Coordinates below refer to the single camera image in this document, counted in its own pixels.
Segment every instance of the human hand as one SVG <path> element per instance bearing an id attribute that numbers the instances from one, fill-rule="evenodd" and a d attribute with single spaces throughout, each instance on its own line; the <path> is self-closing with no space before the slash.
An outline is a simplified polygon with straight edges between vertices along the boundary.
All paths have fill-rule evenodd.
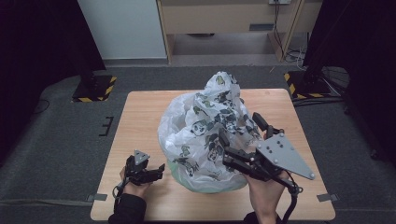
<path id="1" fill-rule="evenodd" d="M 122 170 L 120 171 L 120 177 L 121 177 L 121 180 L 124 179 L 124 177 L 125 177 L 125 167 L 123 167 Z M 133 195 L 138 196 L 140 198 L 144 198 L 144 196 L 146 194 L 146 191 L 151 186 L 151 184 L 152 184 L 152 182 L 137 186 L 137 185 L 135 185 L 135 184 L 133 184 L 131 182 L 128 182 L 125 185 L 122 193 L 133 194 Z"/>
<path id="2" fill-rule="evenodd" d="M 248 175 L 244 175 L 244 177 L 248 182 L 250 202 L 257 219 L 261 224 L 275 224 L 276 207 L 285 187 L 272 179 L 264 182 Z M 285 171 L 279 176 L 281 179 L 288 177 L 289 175 Z"/>

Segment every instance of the white plastic bag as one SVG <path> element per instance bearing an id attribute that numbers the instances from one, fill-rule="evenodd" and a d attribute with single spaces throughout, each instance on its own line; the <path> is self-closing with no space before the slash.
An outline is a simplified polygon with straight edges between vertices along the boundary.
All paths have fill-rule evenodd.
<path id="1" fill-rule="evenodd" d="M 246 179 L 222 164 L 219 128 L 231 147 L 246 148 L 260 138 L 232 75 L 218 72 L 203 91 L 175 98 L 158 127 L 158 137 L 174 179 L 191 191 L 215 193 L 241 189 Z"/>

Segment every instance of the forearm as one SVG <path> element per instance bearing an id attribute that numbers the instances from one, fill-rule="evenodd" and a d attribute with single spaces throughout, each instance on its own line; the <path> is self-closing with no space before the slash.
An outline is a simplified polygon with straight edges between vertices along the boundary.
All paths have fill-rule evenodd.
<path id="1" fill-rule="evenodd" d="M 122 194 L 120 203 L 113 215 L 108 219 L 110 224 L 143 223 L 146 213 L 146 202 L 135 195 Z"/>

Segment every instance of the wooden table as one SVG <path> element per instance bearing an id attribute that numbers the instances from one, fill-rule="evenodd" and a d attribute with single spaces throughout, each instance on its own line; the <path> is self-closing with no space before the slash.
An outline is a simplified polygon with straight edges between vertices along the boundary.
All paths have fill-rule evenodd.
<path id="1" fill-rule="evenodd" d="M 148 169 L 157 169 L 166 158 L 158 143 L 157 128 L 163 111 L 172 99 L 191 91 L 133 91 L 129 93 L 123 109 L 120 125 L 108 155 L 106 168 L 97 193 L 107 194 L 106 201 L 93 203 L 91 218 L 107 220 L 113 212 L 113 188 L 120 183 L 120 170 L 126 159 L 139 149 L 151 156 Z M 268 123 L 282 128 L 291 143 L 316 174 L 315 180 L 294 176 L 304 192 L 290 219 L 331 220 L 335 217 L 330 201 L 320 202 L 317 195 L 327 191 L 318 171 L 314 157 L 306 141 L 304 131 L 283 89 L 241 90 L 247 109 L 260 113 Z M 242 220 L 252 212 L 248 187 L 239 190 L 203 194 L 191 192 L 179 185 L 166 167 L 163 179 L 156 181 L 148 190 L 146 220 Z M 290 195 L 284 191 L 277 212 L 283 217 L 290 205 Z"/>

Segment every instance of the black stand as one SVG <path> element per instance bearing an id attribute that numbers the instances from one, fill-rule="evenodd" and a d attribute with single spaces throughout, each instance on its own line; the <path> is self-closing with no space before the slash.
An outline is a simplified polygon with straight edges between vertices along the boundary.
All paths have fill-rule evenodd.
<path id="1" fill-rule="evenodd" d="M 43 12 L 47 14 L 48 18 L 53 18 L 60 35 L 63 38 L 64 50 L 67 58 L 73 65 L 76 74 L 81 76 L 81 82 L 73 94 L 73 102 L 91 102 L 104 101 L 108 98 L 115 82 L 113 76 L 96 76 L 84 57 L 83 50 L 78 46 L 76 39 L 69 29 L 69 24 L 64 22 L 62 17 L 57 13 L 58 9 L 52 4 L 50 0 L 36 0 L 37 4 L 42 8 Z"/>
<path id="2" fill-rule="evenodd" d="M 73 94 L 73 102 L 104 101 L 108 98 L 116 78 L 92 75 L 91 79 L 88 83 L 81 80 Z"/>
<path id="3" fill-rule="evenodd" d="M 294 98 L 323 97 L 322 94 L 330 93 L 327 84 L 320 79 L 323 77 L 321 69 L 332 50 L 328 46 L 335 39 L 337 24 L 351 2 L 352 0 L 349 0 L 346 3 L 340 15 L 336 18 L 336 22 L 331 24 L 329 31 L 324 36 L 318 49 L 312 55 L 308 69 L 306 71 L 291 71 L 285 74 L 285 79 L 289 84 L 291 94 Z"/>

